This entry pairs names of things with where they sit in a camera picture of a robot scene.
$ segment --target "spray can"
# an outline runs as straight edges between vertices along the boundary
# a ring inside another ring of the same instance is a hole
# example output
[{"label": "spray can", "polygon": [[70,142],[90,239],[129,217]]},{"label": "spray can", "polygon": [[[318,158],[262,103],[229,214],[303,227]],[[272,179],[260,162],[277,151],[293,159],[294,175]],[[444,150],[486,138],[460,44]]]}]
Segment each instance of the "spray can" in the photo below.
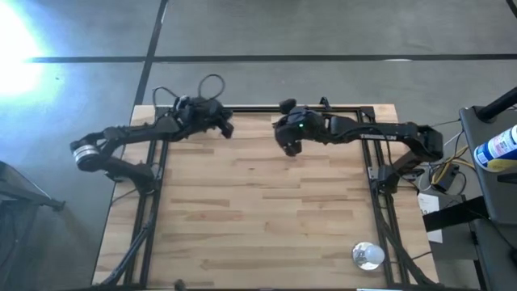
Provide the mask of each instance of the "spray can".
[{"label": "spray can", "polygon": [[492,137],[474,150],[474,160],[491,172],[517,166],[517,125]]}]

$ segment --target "wooden table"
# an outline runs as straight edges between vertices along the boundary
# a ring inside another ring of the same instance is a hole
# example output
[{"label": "wooden table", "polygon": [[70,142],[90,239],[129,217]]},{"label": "wooden table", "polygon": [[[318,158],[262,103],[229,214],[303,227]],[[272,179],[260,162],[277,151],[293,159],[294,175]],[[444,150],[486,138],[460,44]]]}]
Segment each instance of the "wooden table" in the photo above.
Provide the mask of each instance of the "wooden table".
[{"label": "wooden table", "polygon": [[[397,122],[392,104],[372,106],[378,122]],[[132,124],[153,122],[153,115],[151,106],[136,106]],[[234,114],[231,140],[215,130],[170,145],[149,287],[177,279],[190,288],[385,287],[382,268],[364,272],[351,259],[356,243],[378,243],[360,142],[304,141],[302,154],[289,158],[273,138],[279,116]],[[390,145],[393,160],[406,151]],[[128,145],[124,159],[145,160],[147,149]],[[114,197],[132,188],[119,183]],[[429,251],[414,190],[400,188],[394,198],[406,250]],[[134,194],[111,207],[94,283],[128,249],[137,201]],[[432,255],[415,263],[438,281]]]}]

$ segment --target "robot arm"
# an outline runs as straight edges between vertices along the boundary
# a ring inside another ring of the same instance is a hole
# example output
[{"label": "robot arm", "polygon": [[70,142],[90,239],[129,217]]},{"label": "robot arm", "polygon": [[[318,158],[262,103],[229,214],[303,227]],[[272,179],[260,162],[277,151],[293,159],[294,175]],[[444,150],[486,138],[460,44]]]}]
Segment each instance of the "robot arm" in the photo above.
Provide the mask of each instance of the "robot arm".
[{"label": "robot arm", "polygon": [[275,139],[285,154],[294,157],[301,152],[301,141],[342,144],[355,140],[399,141],[410,151],[393,165],[380,167],[376,173],[380,191],[397,191],[398,180],[422,162],[435,162],[443,157],[442,134],[429,126],[404,124],[360,124],[351,118],[315,112],[296,106],[290,99],[280,104],[285,114],[274,124]]},{"label": "robot arm", "polygon": [[105,170],[108,177],[128,177],[141,192],[154,190],[154,173],[144,163],[133,165],[112,157],[120,146],[143,141],[181,141],[190,135],[218,127],[231,138],[233,126],[229,109],[216,99],[203,97],[176,99],[176,103],[152,124],[108,127],[70,143],[78,168],[82,171]]}]

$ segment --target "black metal frame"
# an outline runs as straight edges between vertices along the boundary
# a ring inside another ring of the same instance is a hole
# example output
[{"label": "black metal frame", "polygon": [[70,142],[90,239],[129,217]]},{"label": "black metal frame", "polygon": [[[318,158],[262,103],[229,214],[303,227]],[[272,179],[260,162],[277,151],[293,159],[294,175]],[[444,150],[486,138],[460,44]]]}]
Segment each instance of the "black metal frame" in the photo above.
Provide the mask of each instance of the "black metal frame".
[{"label": "black metal frame", "polygon": [[[266,112],[278,112],[280,113],[280,109],[277,106],[229,106],[235,113],[266,113]],[[155,116],[159,116],[162,110],[166,110],[167,107],[158,108],[155,112]],[[311,107],[311,109],[316,111],[325,111],[325,112],[348,112],[354,113],[356,115],[357,121],[360,123],[374,123],[375,112],[373,107],[334,107],[325,109],[323,106]],[[364,166],[366,171],[366,176],[368,179],[368,184],[370,186],[370,194],[372,198],[373,205],[373,214],[376,220],[376,229],[377,235],[379,238],[379,245],[385,250],[386,258],[383,263],[383,269],[385,274],[385,280],[387,288],[397,288],[402,290],[443,290],[443,291],[452,291],[452,290],[474,290],[474,289],[455,289],[455,288],[445,288],[442,285],[427,285],[428,280],[424,280],[419,277],[415,277],[415,280],[420,285],[412,285],[410,282],[410,274],[409,270],[411,268],[415,268],[416,265],[412,262],[407,252],[404,250],[401,244],[401,235],[398,228],[397,222],[397,214],[395,211],[395,207],[393,204],[393,196],[391,192],[384,192],[379,194],[377,188],[375,187],[375,180],[368,174],[369,171],[374,167],[374,162],[372,161],[372,155],[370,151],[370,146],[368,141],[361,141],[363,148],[363,156],[364,156]],[[149,151],[147,155],[147,164],[153,164],[154,156],[156,153],[156,141],[151,141],[149,144]],[[379,141],[373,141],[374,150],[376,154],[376,165],[378,167],[385,165],[385,158],[382,152],[382,148]],[[137,213],[135,216],[135,224],[133,226],[132,232],[132,241],[131,246],[128,250],[128,253],[124,256],[122,262],[117,267],[120,270],[124,270],[124,282],[122,285],[117,285],[117,282],[120,280],[122,276],[122,272],[119,272],[118,278],[116,280],[111,280],[109,284],[101,285],[92,285],[86,289],[80,290],[143,290],[147,289],[147,280],[149,275],[149,266],[153,248],[153,237],[154,230],[157,223],[158,218],[158,206],[160,203],[160,196],[162,192],[162,178],[164,175],[164,169],[166,166],[166,158],[167,158],[167,149],[168,142],[163,141],[162,144],[162,152],[160,154],[160,159],[158,162],[160,171],[157,177],[157,191],[155,191],[152,195],[140,195],[140,199],[138,201]],[[151,205],[151,210],[149,212],[149,220],[145,225],[143,225],[144,214],[145,214],[145,204],[147,201],[147,196],[152,196],[153,201]],[[386,211],[388,214],[388,222],[386,222],[384,218],[384,214],[382,213],[380,206],[380,199],[385,199]],[[141,265],[141,273],[137,283],[133,282],[133,275],[135,270],[135,257],[141,248],[142,243],[145,240],[144,247],[144,257]],[[394,257],[396,258],[397,267],[400,272],[400,282],[396,282],[396,278],[393,275],[392,269],[392,260],[390,259],[391,254],[389,253],[388,243],[393,246],[395,250]],[[181,278],[171,278],[171,284],[174,280]]]}]

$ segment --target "concrete floor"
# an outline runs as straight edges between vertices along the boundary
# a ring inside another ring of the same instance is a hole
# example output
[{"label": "concrete floor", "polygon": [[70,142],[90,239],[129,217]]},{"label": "concrete floor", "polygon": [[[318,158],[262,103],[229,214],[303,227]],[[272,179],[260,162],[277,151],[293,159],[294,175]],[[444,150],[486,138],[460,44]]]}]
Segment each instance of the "concrete floor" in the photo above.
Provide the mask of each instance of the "concrete floor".
[{"label": "concrete floor", "polygon": [[[24,64],[23,57],[145,57],[160,0],[3,0],[0,160],[26,173],[65,210],[41,209],[9,289],[88,286],[113,183],[80,172],[68,144],[127,124],[144,64]],[[517,19],[504,0],[181,0],[166,10],[157,56],[246,54],[517,53]],[[401,121],[434,124],[485,104],[517,83],[517,61],[344,61],[153,64],[150,88],[195,94],[221,74],[223,103],[395,103]],[[160,95],[161,103],[170,102]],[[445,138],[458,124],[439,128]],[[474,184],[468,196],[479,195]],[[465,228],[433,246],[440,280],[476,286],[469,261],[441,260]]]}]

